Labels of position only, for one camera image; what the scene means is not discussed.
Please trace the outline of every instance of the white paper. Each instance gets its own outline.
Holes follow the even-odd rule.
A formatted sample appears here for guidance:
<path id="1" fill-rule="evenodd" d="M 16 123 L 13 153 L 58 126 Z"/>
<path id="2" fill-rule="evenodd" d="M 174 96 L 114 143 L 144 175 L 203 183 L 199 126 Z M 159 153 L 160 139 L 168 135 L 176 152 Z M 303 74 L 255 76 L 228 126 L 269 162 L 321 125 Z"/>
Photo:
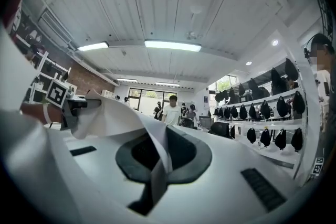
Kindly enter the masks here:
<path id="1" fill-rule="evenodd" d="M 37 71 L 18 50 L 0 25 L 0 107 L 19 110 Z"/>
<path id="2" fill-rule="evenodd" d="M 172 170 L 169 156 L 166 125 L 135 111 L 113 99 L 105 98 L 91 90 L 85 99 L 101 100 L 94 109 L 83 109 L 78 119 L 78 128 L 73 136 L 84 139 L 87 135 L 110 136 L 145 128 L 162 160 L 166 173 Z"/>

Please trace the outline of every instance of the fluorescent light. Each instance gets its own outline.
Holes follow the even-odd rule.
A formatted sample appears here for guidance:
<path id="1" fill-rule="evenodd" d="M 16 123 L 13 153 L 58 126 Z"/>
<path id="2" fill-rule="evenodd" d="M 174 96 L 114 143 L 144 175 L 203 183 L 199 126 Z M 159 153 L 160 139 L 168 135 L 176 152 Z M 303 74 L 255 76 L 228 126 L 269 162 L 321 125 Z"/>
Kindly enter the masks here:
<path id="1" fill-rule="evenodd" d="M 165 86 L 175 86 L 175 87 L 179 87 L 179 84 L 175 84 L 175 83 L 167 83 L 167 82 L 156 82 L 156 85 L 165 85 Z"/>
<path id="2" fill-rule="evenodd" d="M 138 82 L 136 79 L 117 79 L 119 81 Z"/>
<path id="3" fill-rule="evenodd" d="M 86 51 L 86 50 L 103 49 L 103 48 L 108 48 L 108 47 L 109 46 L 107 45 L 106 42 L 102 42 L 102 43 L 96 43 L 96 44 L 91 44 L 91 45 L 79 47 L 78 50 Z"/>
<path id="4" fill-rule="evenodd" d="M 200 45 L 179 43 L 171 41 L 159 41 L 159 40 L 145 40 L 147 48 L 163 48 L 163 49 L 175 49 L 175 50 L 189 50 L 198 52 L 201 49 Z"/>

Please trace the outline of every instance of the ceiling beam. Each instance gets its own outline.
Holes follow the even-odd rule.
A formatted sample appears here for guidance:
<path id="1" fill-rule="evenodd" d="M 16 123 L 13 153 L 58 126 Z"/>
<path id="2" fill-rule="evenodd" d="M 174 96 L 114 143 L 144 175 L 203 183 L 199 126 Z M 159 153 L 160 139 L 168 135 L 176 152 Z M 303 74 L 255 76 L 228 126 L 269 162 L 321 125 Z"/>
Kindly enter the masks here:
<path id="1" fill-rule="evenodd" d="M 200 83 L 208 83 L 209 81 L 208 78 L 191 77 L 191 76 L 184 76 L 184 75 L 148 73 L 148 72 L 143 72 L 143 71 L 116 71 L 116 70 L 109 70 L 109 71 L 111 71 L 115 76 L 116 75 L 139 76 L 139 77 L 147 77 L 147 78 L 158 78 L 158 79 L 175 80 L 175 81 L 182 80 L 182 81 L 200 82 Z M 109 73 L 106 73 L 106 69 L 98 69 L 98 72 L 102 74 L 109 74 Z"/>
<path id="2" fill-rule="evenodd" d="M 129 41 L 107 41 L 110 48 L 134 48 L 134 47 L 144 47 L 144 40 L 129 40 Z M 204 54 L 211 54 L 219 57 L 223 57 L 232 61 L 237 61 L 237 57 L 222 50 L 215 50 L 206 47 L 202 47 L 200 52 Z"/>

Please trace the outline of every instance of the curled white sheet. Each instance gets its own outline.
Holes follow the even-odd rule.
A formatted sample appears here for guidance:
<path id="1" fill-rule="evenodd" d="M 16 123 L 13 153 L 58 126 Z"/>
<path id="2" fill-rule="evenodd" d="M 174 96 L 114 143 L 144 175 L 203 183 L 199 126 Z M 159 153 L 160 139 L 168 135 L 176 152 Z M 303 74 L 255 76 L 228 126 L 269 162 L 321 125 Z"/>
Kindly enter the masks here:
<path id="1" fill-rule="evenodd" d="M 78 119 L 78 128 L 73 133 L 75 138 L 84 139 L 87 135 L 110 136 L 145 128 L 162 160 L 166 173 L 171 172 L 172 163 L 164 123 L 143 115 L 116 100 L 103 97 L 95 90 L 91 90 L 85 99 L 101 100 L 101 105 L 95 109 L 82 110 Z"/>

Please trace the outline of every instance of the ceiling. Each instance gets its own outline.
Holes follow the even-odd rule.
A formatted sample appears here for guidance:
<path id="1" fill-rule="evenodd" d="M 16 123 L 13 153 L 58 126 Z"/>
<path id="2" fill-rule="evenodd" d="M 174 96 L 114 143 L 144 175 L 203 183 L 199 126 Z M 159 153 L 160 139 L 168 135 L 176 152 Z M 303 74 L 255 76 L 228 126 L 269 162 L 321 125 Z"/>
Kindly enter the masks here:
<path id="1" fill-rule="evenodd" d="M 279 11 L 289 9 L 287 0 L 24 0 L 24 5 L 62 47 L 106 41 L 108 49 L 76 52 L 98 72 L 186 88 L 209 85 L 237 69 L 248 72 L 249 57 L 256 68 L 275 52 L 260 53 L 260 44 L 252 41 Z M 202 49 L 145 48 L 145 39 L 195 42 Z"/>

